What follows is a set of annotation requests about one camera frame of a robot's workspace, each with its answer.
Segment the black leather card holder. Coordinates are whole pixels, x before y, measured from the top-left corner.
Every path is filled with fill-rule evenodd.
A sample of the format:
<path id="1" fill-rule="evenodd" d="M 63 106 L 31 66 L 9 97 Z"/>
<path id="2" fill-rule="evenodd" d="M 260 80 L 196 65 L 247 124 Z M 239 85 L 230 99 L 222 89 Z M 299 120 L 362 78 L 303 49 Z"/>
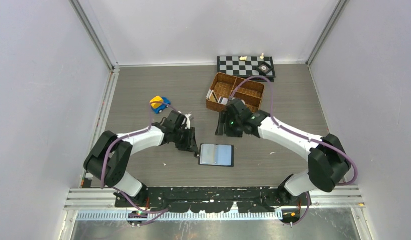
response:
<path id="1" fill-rule="evenodd" d="M 201 166 L 229 167 L 235 165 L 235 147 L 227 144 L 203 143 L 194 156 Z"/>

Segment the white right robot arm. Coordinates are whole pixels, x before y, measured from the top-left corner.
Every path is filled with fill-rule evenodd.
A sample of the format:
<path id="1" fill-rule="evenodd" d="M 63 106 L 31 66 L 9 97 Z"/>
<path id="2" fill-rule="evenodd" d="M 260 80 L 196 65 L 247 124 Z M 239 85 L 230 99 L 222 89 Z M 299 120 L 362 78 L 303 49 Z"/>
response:
<path id="1" fill-rule="evenodd" d="M 274 142 L 307 161 L 308 169 L 288 176 L 277 188 L 278 198 L 292 205 L 312 190 L 330 193 L 353 167 L 338 137 L 320 136 L 287 125 L 262 110 L 252 112 L 239 98 L 219 113 L 217 136 L 241 138 L 244 134 Z"/>

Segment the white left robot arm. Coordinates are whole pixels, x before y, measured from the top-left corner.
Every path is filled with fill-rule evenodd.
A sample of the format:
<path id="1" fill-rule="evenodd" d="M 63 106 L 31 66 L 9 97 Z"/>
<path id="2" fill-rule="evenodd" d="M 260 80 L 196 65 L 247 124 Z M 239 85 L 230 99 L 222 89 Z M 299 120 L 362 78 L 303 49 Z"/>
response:
<path id="1" fill-rule="evenodd" d="M 84 169 L 110 188 L 115 188 L 127 196 L 135 207 L 146 203 L 147 187 L 128 171 L 132 155 L 143 150 L 174 143 L 179 151 L 200 156 L 196 143 L 192 115 L 171 111 L 161 122 L 152 123 L 142 130 L 115 134 L 105 131 L 99 137 L 83 164 Z"/>

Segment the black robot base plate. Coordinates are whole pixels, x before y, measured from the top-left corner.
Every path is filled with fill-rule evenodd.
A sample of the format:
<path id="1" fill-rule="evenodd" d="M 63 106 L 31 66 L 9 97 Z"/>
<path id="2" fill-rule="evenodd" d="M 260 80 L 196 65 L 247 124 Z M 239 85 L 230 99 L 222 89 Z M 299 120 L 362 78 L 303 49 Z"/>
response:
<path id="1" fill-rule="evenodd" d="M 270 213 L 280 207 L 299 210 L 308 205 L 305 193 L 289 197 L 276 187 L 143 187 L 135 197 L 125 198 L 115 193 L 117 208 L 137 205 L 153 212 L 168 210 L 170 213 L 205 212 L 228 213 L 237 209 L 239 213 Z"/>

